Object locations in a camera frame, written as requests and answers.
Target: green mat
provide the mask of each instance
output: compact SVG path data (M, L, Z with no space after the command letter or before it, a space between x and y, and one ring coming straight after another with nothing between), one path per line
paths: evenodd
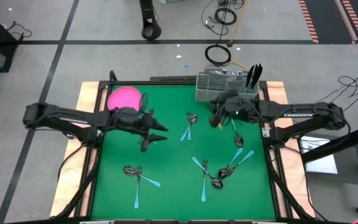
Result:
M201 201L203 171L191 160L208 159L209 171L218 175L238 148L231 125L223 130L208 123L206 103L195 101L194 86L135 86L148 94L147 109L169 132L152 131L168 139L140 151L139 136L111 131L105 137L93 202L92 219L146 220L271 220L275 218L264 159L260 126L236 121L244 138L244 152L255 154L215 189L206 179L206 202ZM198 115L191 127L192 141L179 142L187 128L186 111ZM139 208L134 209L136 177L123 173L124 166L143 166L143 175L162 186L140 180Z

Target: metal utensil basket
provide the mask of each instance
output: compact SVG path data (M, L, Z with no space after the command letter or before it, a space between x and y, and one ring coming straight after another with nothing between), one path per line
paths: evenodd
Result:
M244 99L254 99L258 94L258 83L251 89L246 88L248 71L233 68L206 68L197 75L196 101L208 102L220 93L236 90Z

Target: gray floor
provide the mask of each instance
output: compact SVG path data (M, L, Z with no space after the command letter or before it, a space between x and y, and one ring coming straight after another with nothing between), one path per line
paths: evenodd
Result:
M163 27L161 39L216 39L201 25L209 0L187 0L155 8ZM30 40L58 40L73 0L0 0L0 22L13 20L33 31ZM204 20L216 3L206 10ZM238 39L310 40L297 0L251 0ZM140 40L138 1L80 0L68 34L70 40ZM195 75L211 66L207 45L66 45L63 48L47 103L74 108L81 82L107 80L114 70L119 80L148 80L152 76ZM0 74L0 206L27 131L21 119L25 105L38 100L56 45L21 45L11 71ZM235 45L235 60L264 66L263 79L283 81L290 103L316 101L340 87L341 75L358 76L358 45ZM224 53L211 51L214 59ZM346 107L350 93L335 102ZM358 128L358 102L346 111ZM335 132L345 134L346 130ZM37 132L7 213L7 222L48 218L67 140L57 132ZM328 219L358 218L358 187L310 179L316 208Z

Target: fork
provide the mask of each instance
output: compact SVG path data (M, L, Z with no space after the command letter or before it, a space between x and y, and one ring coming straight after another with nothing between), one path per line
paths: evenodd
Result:
M181 136L180 142L183 142L185 140L187 132L189 132L189 135L187 135L187 140L191 141L191 132L190 132L191 121L190 121L190 116L191 116L191 112L187 111L186 112L186 117L187 117L187 121L188 121L188 126L187 126L187 129L186 129L185 133Z
M203 159L203 168L205 170L208 170L208 160L207 159ZM203 181L203 194L201 196L201 201L205 202L206 201L206 194L205 194L205 172L204 172L204 181Z
M136 167L136 174L137 174L137 186L136 186L136 198L135 198L135 209L139 208L139 185L140 185L140 175L142 173L142 167Z
M140 178L143 178L143 179L145 179L145 180L147 180L147 181L149 181L150 183L152 183L152 184L154 184L154 185L156 185L157 187L161 187L161 183L160 182L157 182L157 181L154 181L154 180L151 180L151 179L149 179L149 178L147 178L147 177L144 177L144 176L142 176L142 173L143 173L143 168L142 168L142 166L137 166L138 168L137 168L137 176L138 176L138 178L140 177Z

